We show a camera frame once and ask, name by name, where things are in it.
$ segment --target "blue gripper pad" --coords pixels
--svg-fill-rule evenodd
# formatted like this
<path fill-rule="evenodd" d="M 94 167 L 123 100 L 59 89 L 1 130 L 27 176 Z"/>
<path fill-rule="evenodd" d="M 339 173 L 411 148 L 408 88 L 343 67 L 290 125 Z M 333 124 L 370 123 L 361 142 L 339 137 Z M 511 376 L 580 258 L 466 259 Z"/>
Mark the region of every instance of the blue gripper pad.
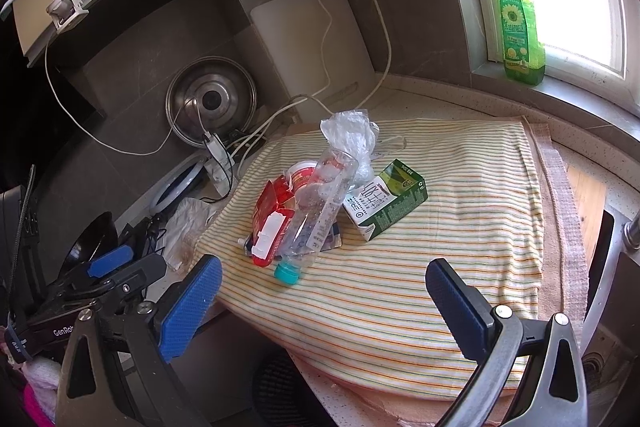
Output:
<path fill-rule="evenodd" d="M 494 337 L 489 303 L 476 288 L 467 286 L 444 259 L 429 263 L 424 281 L 462 355 L 482 363 Z"/>
<path fill-rule="evenodd" d="M 122 245 L 98 257 L 95 261 L 90 261 L 90 266 L 86 274 L 89 277 L 104 277 L 109 272 L 131 261 L 131 259 L 133 259 L 133 250 L 127 245 Z"/>
<path fill-rule="evenodd" d="M 222 263 L 204 255 L 182 282 L 174 283 L 158 301 L 154 330 L 165 362 L 184 353 L 222 284 Z"/>

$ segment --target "gray tile wall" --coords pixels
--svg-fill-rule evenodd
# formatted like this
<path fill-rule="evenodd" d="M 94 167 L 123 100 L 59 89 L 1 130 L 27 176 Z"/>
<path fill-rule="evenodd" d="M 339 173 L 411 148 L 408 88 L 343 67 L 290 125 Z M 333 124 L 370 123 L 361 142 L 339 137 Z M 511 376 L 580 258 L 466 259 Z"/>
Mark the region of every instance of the gray tile wall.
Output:
<path fill-rule="evenodd" d="M 205 55 L 242 61 L 214 0 L 173 0 L 126 30 L 72 75 L 104 112 L 98 139 L 133 152 L 156 149 L 169 132 L 164 96 L 180 68 Z M 171 136 L 152 156 L 127 156 L 88 137 L 70 144 L 49 175 L 38 205 L 40 254 L 47 281 L 94 217 L 118 217 L 193 152 Z"/>
<path fill-rule="evenodd" d="M 386 41 L 372 0 L 349 0 L 376 71 L 386 66 Z M 459 0 L 378 0 L 392 45 L 392 73 L 469 83 Z"/>

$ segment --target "pink cloth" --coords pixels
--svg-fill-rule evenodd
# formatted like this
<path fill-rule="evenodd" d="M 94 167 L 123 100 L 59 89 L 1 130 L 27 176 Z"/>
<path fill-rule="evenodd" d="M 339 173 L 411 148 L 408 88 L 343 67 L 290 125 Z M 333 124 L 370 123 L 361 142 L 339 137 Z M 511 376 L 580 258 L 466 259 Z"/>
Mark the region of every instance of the pink cloth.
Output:
<path fill-rule="evenodd" d="M 35 393 L 33 392 L 33 387 L 31 387 L 30 384 L 27 384 L 25 386 L 23 396 L 24 410 L 38 427 L 55 427 L 55 425 L 53 425 L 51 420 L 47 418 L 47 415 L 44 414 L 44 412 L 38 405 Z"/>
<path fill-rule="evenodd" d="M 45 415 L 56 421 L 57 391 L 62 367 L 58 362 L 36 357 L 22 365 L 22 374 L 33 389 L 33 394 Z"/>

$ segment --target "wooden board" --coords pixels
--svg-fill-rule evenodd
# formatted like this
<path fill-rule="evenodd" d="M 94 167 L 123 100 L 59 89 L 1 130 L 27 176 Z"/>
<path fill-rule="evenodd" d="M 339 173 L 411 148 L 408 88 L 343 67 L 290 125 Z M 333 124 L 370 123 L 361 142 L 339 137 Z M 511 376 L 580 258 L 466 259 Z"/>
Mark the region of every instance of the wooden board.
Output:
<path fill-rule="evenodd" d="M 588 268 L 591 266 L 600 233 L 607 185 L 571 165 L 568 166 L 566 173 L 574 191 Z"/>

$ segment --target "green juice carton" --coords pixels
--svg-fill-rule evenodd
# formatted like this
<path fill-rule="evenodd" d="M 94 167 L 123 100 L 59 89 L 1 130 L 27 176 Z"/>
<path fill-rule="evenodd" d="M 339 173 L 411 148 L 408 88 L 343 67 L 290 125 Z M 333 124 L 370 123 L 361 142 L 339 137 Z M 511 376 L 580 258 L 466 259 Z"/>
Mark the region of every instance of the green juice carton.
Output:
<path fill-rule="evenodd" d="M 349 192 L 342 206 L 370 241 L 428 197 L 423 177 L 396 159 L 364 187 Z"/>

